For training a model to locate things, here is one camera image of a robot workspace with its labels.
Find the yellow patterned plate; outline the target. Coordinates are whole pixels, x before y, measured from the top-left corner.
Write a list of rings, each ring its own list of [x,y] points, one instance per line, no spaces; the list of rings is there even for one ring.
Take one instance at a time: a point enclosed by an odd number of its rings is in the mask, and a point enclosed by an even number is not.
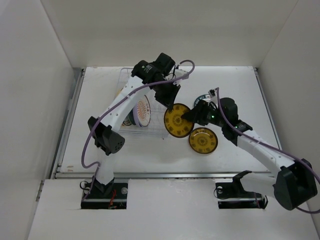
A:
[[[170,135],[175,138],[185,138],[192,132],[195,124],[182,118],[182,115],[189,111],[190,108],[182,103],[175,103],[172,110],[165,111],[164,126]]]
[[[218,147],[218,137],[209,128],[195,128],[188,137],[189,146],[199,154],[208,155],[213,153]]]

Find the green rim white plate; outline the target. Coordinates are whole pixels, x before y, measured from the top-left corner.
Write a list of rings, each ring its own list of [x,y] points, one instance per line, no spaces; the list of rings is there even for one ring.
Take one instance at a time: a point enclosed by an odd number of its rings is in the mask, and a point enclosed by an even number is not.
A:
[[[204,101],[207,104],[211,101],[211,96],[209,94],[202,94],[200,96],[198,96],[194,102],[193,102],[193,106],[195,107],[199,102]]]

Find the orange sunburst white plate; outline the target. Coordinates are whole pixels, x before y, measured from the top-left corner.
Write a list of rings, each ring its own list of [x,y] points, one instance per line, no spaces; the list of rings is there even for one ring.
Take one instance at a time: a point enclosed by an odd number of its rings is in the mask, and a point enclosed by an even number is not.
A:
[[[147,127],[151,121],[151,106],[147,96],[144,95],[134,107],[136,108],[140,127]]]

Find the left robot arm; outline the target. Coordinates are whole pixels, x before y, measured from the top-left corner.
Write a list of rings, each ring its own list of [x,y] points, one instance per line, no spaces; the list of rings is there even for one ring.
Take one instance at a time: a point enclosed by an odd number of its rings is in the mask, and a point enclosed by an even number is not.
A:
[[[190,71],[183,71],[169,79],[168,76],[178,68],[178,64],[165,53],[161,53],[152,62],[139,61],[133,67],[127,83],[106,111],[99,117],[89,118],[90,133],[81,153],[81,162],[85,161],[90,140],[94,140],[94,145],[107,156],[121,150],[125,144],[125,138],[118,133],[121,125],[138,101],[149,91],[154,91],[154,98],[158,103],[172,110],[181,88],[179,81],[188,79],[191,74]]]

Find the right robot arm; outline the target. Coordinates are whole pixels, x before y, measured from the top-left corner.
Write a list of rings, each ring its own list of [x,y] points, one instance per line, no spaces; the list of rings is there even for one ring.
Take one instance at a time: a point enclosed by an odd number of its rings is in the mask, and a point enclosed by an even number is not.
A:
[[[235,196],[243,197],[252,192],[273,197],[291,211],[318,194],[316,181],[319,178],[314,175],[311,164],[264,141],[250,125],[239,119],[238,106],[232,98],[224,97],[217,103],[200,100],[181,117],[201,126],[219,126],[227,140],[253,156],[272,174],[265,176],[250,170],[238,173],[231,185]]]

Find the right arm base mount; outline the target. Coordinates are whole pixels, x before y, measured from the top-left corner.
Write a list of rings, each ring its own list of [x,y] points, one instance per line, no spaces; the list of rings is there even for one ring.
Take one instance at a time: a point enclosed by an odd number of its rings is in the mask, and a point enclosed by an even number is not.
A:
[[[266,196],[255,192],[240,192],[233,182],[216,182],[213,191],[220,210],[226,209],[262,209],[269,200]]]

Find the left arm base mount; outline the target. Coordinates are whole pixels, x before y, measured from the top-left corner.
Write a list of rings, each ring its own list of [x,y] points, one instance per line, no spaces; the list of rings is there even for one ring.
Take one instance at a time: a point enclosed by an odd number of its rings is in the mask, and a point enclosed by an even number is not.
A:
[[[125,210],[129,183],[111,182],[107,187],[99,187],[98,183],[92,184],[87,181],[80,183],[82,192],[81,209],[85,210]]]

